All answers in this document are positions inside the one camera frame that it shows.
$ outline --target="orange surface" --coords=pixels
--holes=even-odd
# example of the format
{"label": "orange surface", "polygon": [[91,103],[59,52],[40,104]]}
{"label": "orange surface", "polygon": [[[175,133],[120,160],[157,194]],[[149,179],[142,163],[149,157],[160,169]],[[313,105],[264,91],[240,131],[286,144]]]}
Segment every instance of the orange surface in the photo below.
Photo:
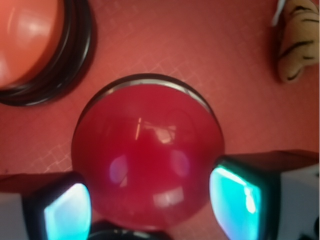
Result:
{"label": "orange surface", "polygon": [[[319,66],[293,84],[276,72],[276,0],[90,0],[97,49],[81,84],[39,106],[0,105],[0,173],[71,170],[78,117],[106,84],[136,73],[178,78],[212,106],[226,153],[319,151]],[[225,239],[208,204],[167,232]]]}
{"label": "orange surface", "polygon": [[64,25],[61,0],[11,0],[0,8],[0,88],[38,74],[53,56]]}

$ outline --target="tiger plush toy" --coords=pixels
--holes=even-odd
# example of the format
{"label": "tiger plush toy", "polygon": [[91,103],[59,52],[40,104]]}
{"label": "tiger plush toy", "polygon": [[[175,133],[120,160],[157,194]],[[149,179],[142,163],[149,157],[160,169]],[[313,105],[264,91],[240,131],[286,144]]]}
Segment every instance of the tiger plush toy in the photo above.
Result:
{"label": "tiger plush toy", "polygon": [[273,25],[281,11],[285,27],[277,68],[280,79],[291,83],[305,66],[319,63],[319,9],[311,0],[279,0]]}

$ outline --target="red table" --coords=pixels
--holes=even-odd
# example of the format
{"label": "red table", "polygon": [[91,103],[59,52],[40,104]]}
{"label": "red table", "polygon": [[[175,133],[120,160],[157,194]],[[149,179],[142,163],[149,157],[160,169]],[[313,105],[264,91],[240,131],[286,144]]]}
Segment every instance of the red table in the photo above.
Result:
{"label": "red table", "polygon": [[[270,27],[276,4],[90,0],[97,47],[88,73],[61,99],[32,107],[0,105],[0,174],[71,170],[73,132],[89,99],[120,77],[148,72],[178,78],[206,98],[227,154],[318,152],[319,66],[306,68],[297,83],[279,82],[278,30]],[[175,239],[226,238],[209,202],[167,232]]]}

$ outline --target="cyan light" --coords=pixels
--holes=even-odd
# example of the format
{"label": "cyan light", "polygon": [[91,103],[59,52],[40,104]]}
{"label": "cyan light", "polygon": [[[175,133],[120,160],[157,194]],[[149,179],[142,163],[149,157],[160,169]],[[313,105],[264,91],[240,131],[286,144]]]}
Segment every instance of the cyan light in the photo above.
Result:
{"label": "cyan light", "polygon": [[261,190],[243,177],[218,165],[210,175],[214,215],[231,240],[259,238]]}
{"label": "cyan light", "polygon": [[48,240],[86,240],[91,224],[87,187],[76,183],[44,209]]}

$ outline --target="red surface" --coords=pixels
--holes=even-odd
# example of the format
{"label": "red surface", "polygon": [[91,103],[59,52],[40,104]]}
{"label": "red surface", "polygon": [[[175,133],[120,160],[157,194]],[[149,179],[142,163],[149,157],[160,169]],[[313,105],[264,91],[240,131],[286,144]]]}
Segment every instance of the red surface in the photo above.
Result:
{"label": "red surface", "polygon": [[97,212],[118,226],[152,231],[206,204],[209,176],[223,153],[220,127],[199,102],[147,84],[96,103],[75,131],[71,158]]}
{"label": "red surface", "polygon": [[[270,27],[276,0],[90,3],[97,50],[82,83],[48,104],[0,105],[1,174],[71,170],[71,140],[86,103],[115,79],[144,72],[200,92],[219,120],[227,154],[319,151],[319,66],[307,67],[297,83],[280,83],[279,32]],[[209,202],[167,232],[176,239],[226,238]]]}
{"label": "red surface", "polygon": [[64,26],[60,0],[12,0],[0,8],[0,88],[36,76],[53,56]]}

